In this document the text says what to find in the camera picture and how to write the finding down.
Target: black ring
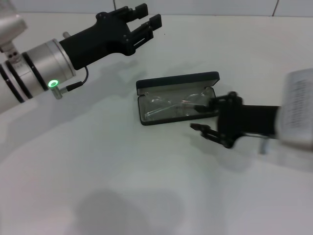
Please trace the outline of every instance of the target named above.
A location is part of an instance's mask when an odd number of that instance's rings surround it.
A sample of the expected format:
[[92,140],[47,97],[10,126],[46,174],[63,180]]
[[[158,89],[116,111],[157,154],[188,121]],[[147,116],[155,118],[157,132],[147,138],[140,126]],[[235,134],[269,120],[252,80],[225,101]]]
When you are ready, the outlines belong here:
[[22,53],[22,56],[24,57],[26,63],[28,63],[28,65],[30,66],[31,70],[32,70],[33,73],[35,74],[35,76],[36,76],[38,82],[39,82],[40,85],[43,87],[43,90],[44,90],[44,91],[48,91],[49,88],[48,88],[47,84],[45,83],[43,77],[41,77],[40,73],[39,73],[38,70],[36,69],[34,63],[31,61],[29,55],[28,55],[26,52],[24,52],[24,53]]
[[21,90],[25,93],[25,95],[27,96],[28,99],[31,99],[33,96],[31,95],[31,93],[29,92],[29,90],[27,89],[27,87],[25,86],[25,84],[23,83],[23,81],[21,80],[20,76],[15,71],[15,69],[13,68],[11,63],[9,61],[6,61],[5,64],[8,67],[9,71],[14,76],[15,80],[18,82]]
[[6,84],[8,85],[8,87],[10,88],[11,92],[14,94],[14,96],[16,97],[16,99],[20,102],[20,103],[24,103],[25,101],[23,100],[23,98],[21,97],[20,93],[16,90],[15,86],[12,84],[12,82],[10,81],[10,78],[8,77],[8,75],[6,74],[6,72],[4,71],[2,65],[0,65],[0,74],[2,76],[2,78],[5,80]]

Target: white table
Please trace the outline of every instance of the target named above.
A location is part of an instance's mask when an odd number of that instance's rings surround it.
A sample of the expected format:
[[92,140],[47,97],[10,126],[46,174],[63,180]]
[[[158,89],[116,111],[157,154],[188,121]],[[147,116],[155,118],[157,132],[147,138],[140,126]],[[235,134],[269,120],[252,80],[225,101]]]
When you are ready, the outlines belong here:
[[[24,16],[21,51],[95,22],[90,14]],[[313,65],[312,25],[308,18],[163,16],[134,56],[90,65],[81,89],[62,100],[44,93],[2,114],[0,234],[311,234],[312,154],[272,141],[261,156],[253,138],[228,150],[189,121],[142,126],[135,82],[218,71],[217,95],[234,90],[246,104],[280,105],[285,75]]]

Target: metal cylinder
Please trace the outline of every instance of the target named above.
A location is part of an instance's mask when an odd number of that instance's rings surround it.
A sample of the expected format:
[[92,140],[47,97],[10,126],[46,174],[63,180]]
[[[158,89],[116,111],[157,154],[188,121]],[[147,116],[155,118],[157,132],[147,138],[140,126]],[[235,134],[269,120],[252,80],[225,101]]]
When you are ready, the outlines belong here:
[[0,113],[76,75],[66,52],[51,40],[22,54],[17,63],[0,65]]

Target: green led light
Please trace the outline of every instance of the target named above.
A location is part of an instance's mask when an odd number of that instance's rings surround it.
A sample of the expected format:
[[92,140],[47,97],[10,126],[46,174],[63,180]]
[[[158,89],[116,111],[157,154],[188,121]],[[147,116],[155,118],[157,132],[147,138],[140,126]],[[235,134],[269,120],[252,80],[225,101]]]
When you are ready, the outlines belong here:
[[58,84],[59,84],[58,80],[51,80],[51,81],[49,81],[48,86],[49,87],[55,87]]

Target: cable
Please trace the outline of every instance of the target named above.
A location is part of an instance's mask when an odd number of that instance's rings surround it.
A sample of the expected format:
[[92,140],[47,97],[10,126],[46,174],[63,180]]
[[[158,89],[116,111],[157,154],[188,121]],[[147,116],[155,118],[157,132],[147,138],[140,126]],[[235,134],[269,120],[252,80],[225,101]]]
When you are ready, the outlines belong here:
[[74,89],[83,86],[84,83],[87,81],[87,79],[89,77],[89,71],[88,71],[87,67],[85,67],[85,69],[86,69],[86,77],[85,77],[85,79],[82,82],[76,82],[76,83],[73,83],[71,85],[66,86],[66,89],[67,89],[68,92],[73,91]]
[[85,82],[87,81],[87,79],[88,79],[88,77],[89,77],[89,71],[88,71],[87,67],[85,67],[85,69],[86,69],[86,77],[85,77],[85,79],[83,80],[83,84],[85,84]]

